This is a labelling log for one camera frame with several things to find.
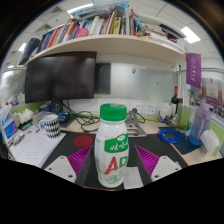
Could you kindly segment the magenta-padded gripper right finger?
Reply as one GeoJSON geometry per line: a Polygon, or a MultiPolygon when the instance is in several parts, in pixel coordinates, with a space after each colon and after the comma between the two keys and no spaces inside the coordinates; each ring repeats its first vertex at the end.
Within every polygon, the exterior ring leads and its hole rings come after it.
{"type": "Polygon", "coordinates": [[[138,145],[134,146],[134,157],[144,185],[180,171],[182,167],[168,156],[157,156],[138,145]]]}

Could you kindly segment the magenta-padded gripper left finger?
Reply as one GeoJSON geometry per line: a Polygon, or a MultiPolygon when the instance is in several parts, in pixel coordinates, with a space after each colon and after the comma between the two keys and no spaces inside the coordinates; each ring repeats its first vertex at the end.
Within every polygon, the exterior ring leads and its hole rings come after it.
{"type": "Polygon", "coordinates": [[[92,148],[90,145],[68,157],[59,156],[45,168],[45,171],[83,186],[92,160],[92,148]]]}

